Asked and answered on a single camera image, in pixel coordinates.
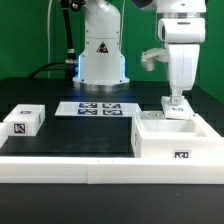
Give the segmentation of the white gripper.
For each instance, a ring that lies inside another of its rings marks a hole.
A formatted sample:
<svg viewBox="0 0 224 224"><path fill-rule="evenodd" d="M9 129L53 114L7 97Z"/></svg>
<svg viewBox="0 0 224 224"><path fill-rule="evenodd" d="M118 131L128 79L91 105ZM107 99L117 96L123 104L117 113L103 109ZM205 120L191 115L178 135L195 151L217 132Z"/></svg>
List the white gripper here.
<svg viewBox="0 0 224 224"><path fill-rule="evenodd" d="M171 104L181 104L182 92L191 90L195 82L200 44L205 41L205 19L162 18L158 22L158 37L168 54L168 79Z"/></svg>

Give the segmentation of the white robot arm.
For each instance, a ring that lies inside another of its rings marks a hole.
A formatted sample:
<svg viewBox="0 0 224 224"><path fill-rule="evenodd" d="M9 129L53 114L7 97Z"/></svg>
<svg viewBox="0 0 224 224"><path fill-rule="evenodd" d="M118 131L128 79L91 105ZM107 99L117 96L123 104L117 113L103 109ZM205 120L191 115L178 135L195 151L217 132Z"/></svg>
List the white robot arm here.
<svg viewBox="0 0 224 224"><path fill-rule="evenodd" d="M171 95L168 101L179 105L182 93L195 80L200 44L205 40L206 0L131 0L141 10L157 13L157 35L163 42L142 54L148 71L156 60L168 64ZM73 81L87 87L110 87L127 83L121 54L121 17L106 0L59 0L64 16L68 56L79 62ZM73 48L70 11L85 10L85 49L80 56Z"/></svg>

